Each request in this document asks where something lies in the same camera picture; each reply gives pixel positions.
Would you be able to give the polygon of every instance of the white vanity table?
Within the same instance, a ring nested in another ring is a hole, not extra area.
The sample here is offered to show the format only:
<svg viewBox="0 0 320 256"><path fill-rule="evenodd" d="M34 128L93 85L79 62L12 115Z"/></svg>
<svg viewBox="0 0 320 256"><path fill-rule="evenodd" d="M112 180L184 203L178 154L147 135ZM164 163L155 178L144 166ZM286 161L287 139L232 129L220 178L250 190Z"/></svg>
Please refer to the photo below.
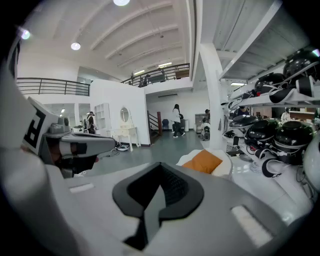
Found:
<svg viewBox="0 0 320 256"><path fill-rule="evenodd" d="M121 142L121 136L128 137L129 144L130 144L130 150L133 151L132 147L132 137L135 137L136 141L135 144L137 147L140 147L141 144L139 143L139 137L138 137L138 131L137 127L135 127L130 111L123 107L120 111L120 129L113 129L111 130L111 136L112 137L118 137L119 142Z"/></svg>

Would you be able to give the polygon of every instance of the ceiling light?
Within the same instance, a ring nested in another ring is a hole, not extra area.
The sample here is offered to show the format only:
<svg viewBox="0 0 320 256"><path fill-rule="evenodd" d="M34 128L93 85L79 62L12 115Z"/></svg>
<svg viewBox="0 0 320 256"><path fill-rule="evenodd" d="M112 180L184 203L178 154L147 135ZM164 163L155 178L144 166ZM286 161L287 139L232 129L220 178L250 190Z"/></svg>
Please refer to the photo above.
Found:
<svg viewBox="0 0 320 256"><path fill-rule="evenodd" d="M25 29L25 30L22 32L21 38L24 39L24 40L27 40L29 37L30 37L30 32Z"/></svg>
<svg viewBox="0 0 320 256"><path fill-rule="evenodd" d="M113 2L117 6L125 6L130 2L130 0L113 0Z"/></svg>
<svg viewBox="0 0 320 256"><path fill-rule="evenodd" d="M172 62L168 62L168 63L160 64L160 65L158 65L158 67L161 68L161 67L168 66L171 64L172 64Z"/></svg>
<svg viewBox="0 0 320 256"><path fill-rule="evenodd" d="M246 83L245 82L232 82L231 85L232 86L244 86L244 85L246 85Z"/></svg>
<svg viewBox="0 0 320 256"><path fill-rule="evenodd" d="M81 47L81 45L80 45L80 43L78 43L78 42L74 42L73 44L71 44L71 49L72 49L72 50L77 51L77 50L80 49L80 47Z"/></svg>
<svg viewBox="0 0 320 256"><path fill-rule="evenodd" d="M145 72L145 71L141 70L141 71L138 71L138 72L134 73L133 75L135 76L135 75L138 75L138 74L143 73L143 72Z"/></svg>

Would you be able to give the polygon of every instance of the railing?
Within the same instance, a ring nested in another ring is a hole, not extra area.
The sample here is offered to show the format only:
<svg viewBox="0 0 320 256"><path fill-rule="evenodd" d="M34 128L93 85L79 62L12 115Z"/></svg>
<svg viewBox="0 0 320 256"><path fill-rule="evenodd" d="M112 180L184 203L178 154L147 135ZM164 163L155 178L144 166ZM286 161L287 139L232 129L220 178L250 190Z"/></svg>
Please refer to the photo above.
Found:
<svg viewBox="0 0 320 256"><path fill-rule="evenodd" d="M18 77L16 84L22 94L90 95L90 84L69 80Z"/></svg>
<svg viewBox="0 0 320 256"><path fill-rule="evenodd" d="M146 113L148 117L149 137L152 144L156 141L158 136L162 136L161 113L157 112L157 117L150 114L149 111L147 111Z"/></svg>
<svg viewBox="0 0 320 256"><path fill-rule="evenodd" d="M176 80L188 77L189 71L190 63L171 65L168 67L161 67L156 70L132 76L131 78L124 80L121 83L136 87L145 87L149 84L158 82L163 83L168 80Z"/></svg>

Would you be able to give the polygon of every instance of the white column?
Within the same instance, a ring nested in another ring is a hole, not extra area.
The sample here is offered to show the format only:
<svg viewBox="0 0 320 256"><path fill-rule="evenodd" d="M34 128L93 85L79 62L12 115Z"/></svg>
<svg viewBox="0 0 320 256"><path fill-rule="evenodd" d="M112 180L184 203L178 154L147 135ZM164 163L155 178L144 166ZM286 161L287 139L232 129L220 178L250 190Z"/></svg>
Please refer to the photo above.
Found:
<svg viewBox="0 0 320 256"><path fill-rule="evenodd" d="M75 125L79 126L80 125L79 103L74 103L74 120L75 120Z"/></svg>
<svg viewBox="0 0 320 256"><path fill-rule="evenodd" d="M222 149L222 131L224 113L221 102L228 99L227 92L222 89L219 74L222 66L213 43L200 43L199 53L206 77L210 104L210 148Z"/></svg>

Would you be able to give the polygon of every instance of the blue chair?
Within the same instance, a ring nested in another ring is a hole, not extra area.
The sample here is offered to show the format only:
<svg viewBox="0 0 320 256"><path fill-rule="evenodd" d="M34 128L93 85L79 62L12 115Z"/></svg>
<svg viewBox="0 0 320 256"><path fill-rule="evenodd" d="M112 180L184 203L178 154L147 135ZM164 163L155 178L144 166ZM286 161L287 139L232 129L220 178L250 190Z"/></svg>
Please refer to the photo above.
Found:
<svg viewBox="0 0 320 256"><path fill-rule="evenodd" d="M164 127L167 127L167 129L169 130L169 120L168 119L162 120L162 129L164 129Z"/></svg>

